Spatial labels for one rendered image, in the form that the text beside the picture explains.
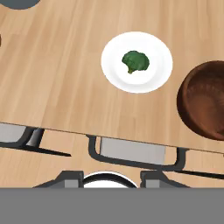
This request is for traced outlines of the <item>brown wooden bowl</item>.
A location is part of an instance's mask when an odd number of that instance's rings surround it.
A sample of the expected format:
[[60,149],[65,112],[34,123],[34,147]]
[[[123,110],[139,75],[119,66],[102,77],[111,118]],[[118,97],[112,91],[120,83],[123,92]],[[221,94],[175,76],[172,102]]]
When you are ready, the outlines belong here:
[[177,109],[191,131],[224,141],[224,61],[208,61],[189,72],[178,90]]

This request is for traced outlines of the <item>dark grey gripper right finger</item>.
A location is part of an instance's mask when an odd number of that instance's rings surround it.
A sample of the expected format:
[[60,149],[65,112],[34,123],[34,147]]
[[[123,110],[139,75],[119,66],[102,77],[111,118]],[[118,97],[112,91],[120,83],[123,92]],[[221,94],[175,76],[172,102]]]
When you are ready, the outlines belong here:
[[187,185],[168,179],[161,171],[141,171],[140,178],[141,188],[187,188]]

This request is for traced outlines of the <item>green broccoli floret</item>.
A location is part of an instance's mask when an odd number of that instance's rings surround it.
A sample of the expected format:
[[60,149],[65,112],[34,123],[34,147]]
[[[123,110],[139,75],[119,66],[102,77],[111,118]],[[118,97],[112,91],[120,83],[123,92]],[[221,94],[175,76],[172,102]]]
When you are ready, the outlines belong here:
[[128,73],[132,74],[135,71],[145,71],[150,65],[148,57],[138,51],[129,51],[122,57],[122,63],[128,67]]

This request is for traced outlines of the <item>grey stool with dark frame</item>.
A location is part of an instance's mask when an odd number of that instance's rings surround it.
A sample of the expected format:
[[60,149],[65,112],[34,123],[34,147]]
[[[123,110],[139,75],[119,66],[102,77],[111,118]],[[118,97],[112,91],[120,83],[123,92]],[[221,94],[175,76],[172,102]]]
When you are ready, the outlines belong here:
[[0,148],[11,148],[55,156],[70,157],[70,154],[40,148],[45,130],[0,122]]
[[184,171],[186,165],[186,148],[177,147],[175,163],[165,164],[164,145],[102,137],[100,140],[100,152],[97,153],[97,136],[87,135],[87,138],[89,156],[100,162],[224,180],[224,174]]

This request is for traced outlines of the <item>white round plate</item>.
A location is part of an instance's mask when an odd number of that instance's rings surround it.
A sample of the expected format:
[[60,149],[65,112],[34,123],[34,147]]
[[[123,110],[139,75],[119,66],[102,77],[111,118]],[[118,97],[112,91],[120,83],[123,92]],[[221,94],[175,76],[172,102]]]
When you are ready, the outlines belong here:
[[[143,53],[150,61],[146,70],[128,73],[122,62],[130,52]],[[159,38],[141,31],[130,31],[112,38],[101,53],[101,69],[108,81],[128,93],[149,93],[162,87],[172,74],[172,54]]]

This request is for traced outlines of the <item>grey round dish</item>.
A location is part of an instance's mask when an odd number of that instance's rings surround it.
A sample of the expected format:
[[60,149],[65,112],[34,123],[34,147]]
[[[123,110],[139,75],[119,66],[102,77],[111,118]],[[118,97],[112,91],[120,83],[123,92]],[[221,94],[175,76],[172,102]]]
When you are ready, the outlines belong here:
[[12,10],[26,10],[37,5],[40,0],[0,0],[0,4]]

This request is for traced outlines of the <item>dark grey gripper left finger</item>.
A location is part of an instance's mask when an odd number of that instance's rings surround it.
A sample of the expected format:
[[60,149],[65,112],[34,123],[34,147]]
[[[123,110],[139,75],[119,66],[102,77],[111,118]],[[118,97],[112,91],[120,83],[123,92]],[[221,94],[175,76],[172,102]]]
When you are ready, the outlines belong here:
[[56,179],[37,185],[37,188],[82,188],[83,179],[83,171],[62,171]]

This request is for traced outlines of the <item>white round thing black rim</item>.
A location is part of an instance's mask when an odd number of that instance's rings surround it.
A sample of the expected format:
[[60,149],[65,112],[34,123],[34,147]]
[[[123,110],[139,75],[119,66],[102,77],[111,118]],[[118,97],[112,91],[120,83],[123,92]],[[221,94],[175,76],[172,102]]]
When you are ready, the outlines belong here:
[[137,188],[137,184],[118,172],[97,171],[83,179],[85,188]]

